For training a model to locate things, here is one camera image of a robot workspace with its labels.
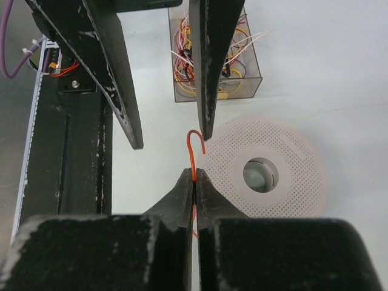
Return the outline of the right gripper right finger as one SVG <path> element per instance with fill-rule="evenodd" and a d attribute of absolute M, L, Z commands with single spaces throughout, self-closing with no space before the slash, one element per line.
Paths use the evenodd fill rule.
<path fill-rule="evenodd" d="M 249 218 L 196 173 L 201 290 L 381 290 L 360 234 L 330 218 Z"/>

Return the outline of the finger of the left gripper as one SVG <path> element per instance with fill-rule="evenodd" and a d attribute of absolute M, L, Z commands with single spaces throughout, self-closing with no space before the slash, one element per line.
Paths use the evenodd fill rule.
<path fill-rule="evenodd" d="M 110 1 L 28 1 L 50 39 L 70 50 L 108 100 L 129 143 L 144 147 L 121 22 Z"/>
<path fill-rule="evenodd" d="M 245 0 L 189 2 L 190 36 L 199 127 L 213 134 L 219 80 Z"/>

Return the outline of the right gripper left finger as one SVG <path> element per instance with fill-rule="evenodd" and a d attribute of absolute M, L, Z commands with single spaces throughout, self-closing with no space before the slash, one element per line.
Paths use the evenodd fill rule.
<path fill-rule="evenodd" d="M 193 181 L 141 215 L 34 216 L 1 264 L 2 290 L 190 290 Z"/>

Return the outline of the grey perforated cable spool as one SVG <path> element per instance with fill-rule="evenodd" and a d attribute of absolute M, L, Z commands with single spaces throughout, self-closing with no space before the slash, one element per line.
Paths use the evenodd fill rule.
<path fill-rule="evenodd" d="M 211 183 L 252 218 L 314 218 L 327 198 L 324 163 L 312 143 L 284 121 L 246 116 L 213 131 L 196 157 Z"/>

